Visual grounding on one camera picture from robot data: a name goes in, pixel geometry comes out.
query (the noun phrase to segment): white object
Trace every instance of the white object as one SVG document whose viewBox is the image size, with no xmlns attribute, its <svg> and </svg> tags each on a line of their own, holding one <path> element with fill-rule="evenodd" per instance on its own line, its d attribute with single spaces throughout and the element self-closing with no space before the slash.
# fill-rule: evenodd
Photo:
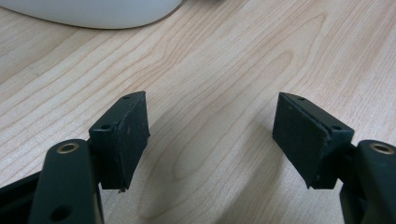
<svg viewBox="0 0 396 224">
<path fill-rule="evenodd" d="M 120 29 L 145 25 L 172 12 L 182 0 L 0 0 L 0 7 L 64 24 Z"/>
</svg>

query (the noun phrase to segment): black clamp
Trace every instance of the black clamp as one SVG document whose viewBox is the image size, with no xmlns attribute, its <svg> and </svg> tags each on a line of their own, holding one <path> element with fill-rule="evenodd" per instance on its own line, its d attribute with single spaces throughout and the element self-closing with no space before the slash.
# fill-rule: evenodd
<svg viewBox="0 0 396 224">
<path fill-rule="evenodd" d="M 364 140 L 303 97 L 281 92 L 273 137 L 308 187 L 333 189 L 339 178 L 346 223 L 396 223 L 396 147 Z"/>
</svg>

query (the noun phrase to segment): black plastic part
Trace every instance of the black plastic part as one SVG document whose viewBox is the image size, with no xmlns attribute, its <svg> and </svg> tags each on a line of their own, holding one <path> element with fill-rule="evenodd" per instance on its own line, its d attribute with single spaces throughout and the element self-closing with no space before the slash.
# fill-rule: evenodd
<svg viewBox="0 0 396 224">
<path fill-rule="evenodd" d="M 305 98 L 279 94 L 273 137 L 308 187 L 334 188 L 336 157 L 347 152 L 353 133 Z"/>
<path fill-rule="evenodd" d="M 29 223 L 103 223 L 91 153 L 73 139 L 48 152 L 35 191 Z"/>
<path fill-rule="evenodd" d="M 0 189 L 0 223 L 27 223 L 40 173 Z"/>
<path fill-rule="evenodd" d="M 149 139 L 146 93 L 120 98 L 89 132 L 92 153 L 101 158 L 102 189 L 128 189 Z"/>
<path fill-rule="evenodd" d="M 368 205 L 361 223 L 396 223 L 396 147 L 361 141 L 355 162 Z"/>
<path fill-rule="evenodd" d="M 347 224 L 359 224 L 367 210 L 367 202 L 354 190 L 343 186 L 340 192 L 340 202 L 343 208 L 344 221 Z"/>
</svg>

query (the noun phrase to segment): wooden table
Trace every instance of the wooden table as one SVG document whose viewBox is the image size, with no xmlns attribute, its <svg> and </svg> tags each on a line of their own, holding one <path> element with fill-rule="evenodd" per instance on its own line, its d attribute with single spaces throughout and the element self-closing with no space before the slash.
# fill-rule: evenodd
<svg viewBox="0 0 396 224">
<path fill-rule="evenodd" d="M 338 193 L 306 189 L 272 139 L 280 91 L 396 144 L 396 2 L 187 0 L 127 30 L 0 8 L 0 187 L 146 91 L 151 137 L 107 223 L 343 223 Z"/>
</svg>

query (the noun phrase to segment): small hole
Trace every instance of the small hole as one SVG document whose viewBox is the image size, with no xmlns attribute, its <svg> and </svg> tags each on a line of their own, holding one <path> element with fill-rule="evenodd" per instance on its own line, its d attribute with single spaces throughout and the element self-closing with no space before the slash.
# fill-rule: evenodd
<svg viewBox="0 0 396 224">
<path fill-rule="evenodd" d="M 390 148 L 390 147 L 387 147 L 387 146 L 384 146 L 384 145 L 372 144 L 372 145 L 370 145 L 370 147 L 373 150 L 375 150 L 375 151 L 377 151 L 379 153 L 382 153 L 382 154 L 390 155 L 390 154 L 395 153 L 395 150 L 393 150 L 393 148 Z"/>
<path fill-rule="evenodd" d="M 66 153 L 72 152 L 76 149 L 78 149 L 77 143 L 67 143 L 67 144 L 64 144 L 64 145 L 58 147 L 57 151 L 58 151 L 58 153 L 66 154 Z"/>
<path fill-rule="evenodd" d="M 109 128 L 111 128 L 111 125 L 109 125 L 109 124 L 105 124 L 105 125 L 103 125 L 102 127 L 100 127 L 101 129 L 103 129 L 103 130 L 106 130 L 106 129 L 109 129 Z"/>
<path fill-rule="evenodd" d="M 50 214 L 50 220 L 54 222 L 62 221 L 67 219 L 73 212 L 73 208 L 70 205 L 62 205 L 57 207 Z"/>
</svg>

